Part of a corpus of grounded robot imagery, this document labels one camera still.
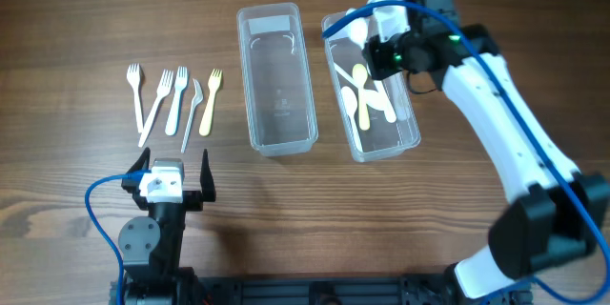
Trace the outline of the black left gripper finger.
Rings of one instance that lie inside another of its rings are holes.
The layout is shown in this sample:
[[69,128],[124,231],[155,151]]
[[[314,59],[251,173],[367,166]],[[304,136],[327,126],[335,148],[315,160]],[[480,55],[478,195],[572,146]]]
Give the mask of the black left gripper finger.
[[205,149],[202,154],[199,181],[201,186],[201,201],[215,202],[216,190],[214,178],[209,164],[209,155],[207,149]]
[[151,150],[145,148],[132,166],[127,170],[127,174],[144,173],[149,169]]

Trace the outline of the broad white plastic spoon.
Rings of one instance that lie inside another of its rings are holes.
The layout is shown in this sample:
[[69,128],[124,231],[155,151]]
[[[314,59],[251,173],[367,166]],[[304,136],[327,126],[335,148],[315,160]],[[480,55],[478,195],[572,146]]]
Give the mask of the broad white plastic spoon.
[[[334,66],[339,75],[341,75],[352,86],[356,86],[354,78],[348,72],[343,70],[337,63],[334,63]],[[388,100],[387,92],[385,91],[381,81],[376,80],[374,85],[376,86],[375,91],[366,89],[366,93],[368,95],[367,104],[377,111],[384,112]]]

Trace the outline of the thick-handled white plastic spoon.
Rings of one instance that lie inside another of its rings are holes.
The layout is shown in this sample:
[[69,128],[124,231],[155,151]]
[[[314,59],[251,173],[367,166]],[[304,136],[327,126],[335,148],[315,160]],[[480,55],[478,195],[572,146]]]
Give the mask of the thick-handled white plastic spoon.
[[382,104],[382,109],[385,115],[385,119],[388,123],[395,123],[397,121],[397,115],[392,106],[392,103],[389,99],[388,93],[385,90],[385,87],[381,81],[375,81],[374,85],[376,87],[377,98]]

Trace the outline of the slim white plastic spoon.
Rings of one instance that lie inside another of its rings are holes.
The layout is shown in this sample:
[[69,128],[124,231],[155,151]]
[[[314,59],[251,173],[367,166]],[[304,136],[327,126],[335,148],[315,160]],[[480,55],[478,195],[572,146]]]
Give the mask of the slim white plastic spoon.
[[346,26],[350,40],[361,50],[364,49],[368,37],[367,20],[359,17]]

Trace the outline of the cream yellow plastic spoon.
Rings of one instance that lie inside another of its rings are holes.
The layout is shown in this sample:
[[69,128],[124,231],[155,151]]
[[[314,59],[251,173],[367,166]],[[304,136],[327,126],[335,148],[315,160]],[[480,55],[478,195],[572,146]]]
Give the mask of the cream yellow plastic spoon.
[[365,97],[365,84],[368,79],[366,67],[362,64],[355,64],[352,69],[352,77],[354,78],[357,87],[358,125],[363,131],[368,131],[371,123]]

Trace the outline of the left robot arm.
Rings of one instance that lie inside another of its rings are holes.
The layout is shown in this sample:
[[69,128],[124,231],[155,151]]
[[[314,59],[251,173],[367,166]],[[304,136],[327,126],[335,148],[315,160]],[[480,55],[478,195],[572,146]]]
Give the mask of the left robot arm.
[[211,304],[212,297],[192,267],[180,265],[186,214],[216,200],[207,151],[202,153],[200,188],[187,191],[180,159],[150,160],[145,149],[121,187],[146,211],[119,233],[122,275],[111,284],[111,304]]

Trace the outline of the thin-handled white plastic spoon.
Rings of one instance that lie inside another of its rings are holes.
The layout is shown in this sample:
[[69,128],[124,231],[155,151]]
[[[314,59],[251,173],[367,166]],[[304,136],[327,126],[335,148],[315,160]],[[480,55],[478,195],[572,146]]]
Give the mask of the thin-handled white plastic spoon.
[[341,96],[342,96],[345,110],[350,119],[355,147],[359,152],[361,152],[362,151],[361,140],[359,137],[358,127],[357,127],[356,118],[355,118],[356,110],[358,107],[356,95],[350,87],[344,86],[341,88]]

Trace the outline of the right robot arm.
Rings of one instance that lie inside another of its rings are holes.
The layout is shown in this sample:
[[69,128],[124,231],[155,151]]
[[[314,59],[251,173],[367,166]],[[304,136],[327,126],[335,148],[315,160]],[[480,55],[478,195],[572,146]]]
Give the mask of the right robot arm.
[[372,77],[428,73],[471,124],[505,192],[486,244],[447,269],[446,303],[487,304],[544,270],[608,253],[600,230],[608,182],[582,173],[552,142],[484,26],[461,26],[454,0],[368,0],[348,17],[359,18],[376,24],[362,47]]

